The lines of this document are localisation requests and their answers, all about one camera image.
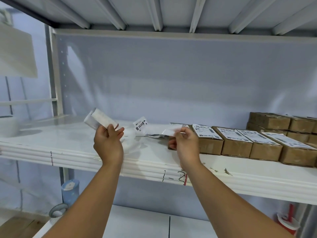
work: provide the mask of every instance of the red and white container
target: red and white container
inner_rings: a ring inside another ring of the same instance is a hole
[[[291,218],[291,221],[289,221],[288,216],[284,214],[277,214],[277,223],[292,235],[295,235],[296,231],[300,227],[300,224],[297,220]]]

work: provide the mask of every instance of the wall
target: wall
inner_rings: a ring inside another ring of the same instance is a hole
[[[8,6],[0,2],[0,8]],[[46,52],[44,24],[12,8],[14,28],[32,35],[38,78],[7,77],[12,100],[50,98],[50,80]],[[0,101],[8,101],[5,77],[0,76]],[[52,117],[50,103],[34,103],[12,106],[13,115],[20,122]],[[0,106],[0,116],[10,115],[9,106]],[[35,198],[0,181],[0,207],[48,214],[50,209],[61,203],[61,184],[58,167],[3,159],[0,156],[0,175],[5,175],[36,192]]]
[[[65,112],[245,128],[250,111],[317,116],[317,45],[59,37]],[[81,190],[94,173],[75,171]],[[288,202],[242,196],[273,218]],[[114,203],[207,219],[194,190],[120,177]]]

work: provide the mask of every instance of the blue container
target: blue container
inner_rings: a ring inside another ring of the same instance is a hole
[[[68,180],[61,186],[64,203],[71,206],[79,196],[79,180]]]

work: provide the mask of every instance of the hand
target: hand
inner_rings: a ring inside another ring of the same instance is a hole
[[[93,148],[100,156],[102,165],[122,165],[123,147],[120,139],[123,131],[124,128],[115,131],[112,124],[109,124],[107,129],[102,125],[97,128]]]
[[[183,127],[175,132],[175,137],[176,139],[170,140],[168,145],[177,150],[182,169],[187,172],[193,165],[201,164],[198,136],[190,128]]]

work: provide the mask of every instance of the lower shelf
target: lower shelf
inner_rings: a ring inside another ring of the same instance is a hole
[[[93,149],[94,130],[82,121],[83,117],[65,116],[26,124],[19,136],[0,138],[0,156],[97,172],[101,161]],[[122,126],[130,123],[119,121]],[[176,151],[167,149],[167,139],[136,139],[141,148],[125,154],[121,176],[191,185]],[[316,168],[228,156],[200,155],[200,159],[239,194],[317,205]]]
[[[33,237],[41,238],[58,220],[53,218]],[[106,237],[217,238],[208,221],[113,205],[103,235]]]

